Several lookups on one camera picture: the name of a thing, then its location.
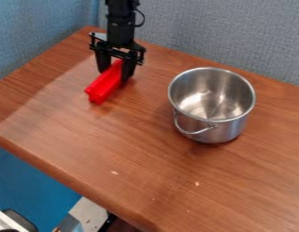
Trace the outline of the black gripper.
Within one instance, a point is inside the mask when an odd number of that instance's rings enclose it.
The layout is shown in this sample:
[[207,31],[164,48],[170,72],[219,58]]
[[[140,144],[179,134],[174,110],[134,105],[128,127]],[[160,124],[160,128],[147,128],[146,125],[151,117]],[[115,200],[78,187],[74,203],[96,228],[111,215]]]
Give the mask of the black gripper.
[[90,49],[96,52],[98,69],[103,73],[111,67],[111,58],[124,60],[122,78],[127,82],[134,76],[136,65],[144,63],[146,47],[136,43],[136,14],[116,16],[107,14],[108,31],[107,33],[91,32]]

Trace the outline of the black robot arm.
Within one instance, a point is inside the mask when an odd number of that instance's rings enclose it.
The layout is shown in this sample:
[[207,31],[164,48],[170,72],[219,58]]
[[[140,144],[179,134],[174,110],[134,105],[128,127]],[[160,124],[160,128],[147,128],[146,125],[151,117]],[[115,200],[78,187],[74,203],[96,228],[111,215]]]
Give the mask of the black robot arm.
[[146,16],[138,10],[139,0],[106,0],[106,5],[108,30],[104,34],[90,34],[90,49],[96,53],[100,73],[111,67],[112,57],[123,61],[122,81],[127,82],[146,59],[147,48],[135,41],[136,28],[146,23]]

